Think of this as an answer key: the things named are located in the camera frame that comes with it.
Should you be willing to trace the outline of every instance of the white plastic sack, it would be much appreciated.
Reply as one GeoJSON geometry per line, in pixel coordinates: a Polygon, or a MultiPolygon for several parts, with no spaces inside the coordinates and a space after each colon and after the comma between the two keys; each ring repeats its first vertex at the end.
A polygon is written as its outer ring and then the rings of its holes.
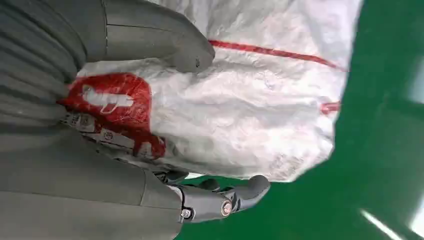
{"type": "MultiPolygon", "coordinates": [[[[80,124],[70,113],[69,124],[113,158],[206,175],[291,182],[329,157],[361,0],[152,2],[184,14],[211,40],[212,66],[194,74],[157,59],[98,62],[78,76],[142,78],[151,94],[148,128],[160,136],[163,154],[149,157],[149,141],[134,154],[134,140],[116,130],[87,133],[91,116],[80,124]]],[[[111,94],[88,88],[81,91],[111,94]]],[[[131,108],[125,98],[118,107],[131,108]]],[[[117,109],[99,108],[105,115],[117,109]]]]}

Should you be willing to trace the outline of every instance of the green floor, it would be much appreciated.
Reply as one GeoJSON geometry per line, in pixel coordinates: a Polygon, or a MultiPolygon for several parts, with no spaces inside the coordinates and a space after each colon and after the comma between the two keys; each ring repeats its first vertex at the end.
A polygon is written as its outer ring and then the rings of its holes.
{"type": "Polygon", "coordinates": [[[424,208],[423,53],[424,0],[366,0],[331,159],[273,184],[254,209],[185,225],[178,239],[421,239],[412,222],[424,208]]]}

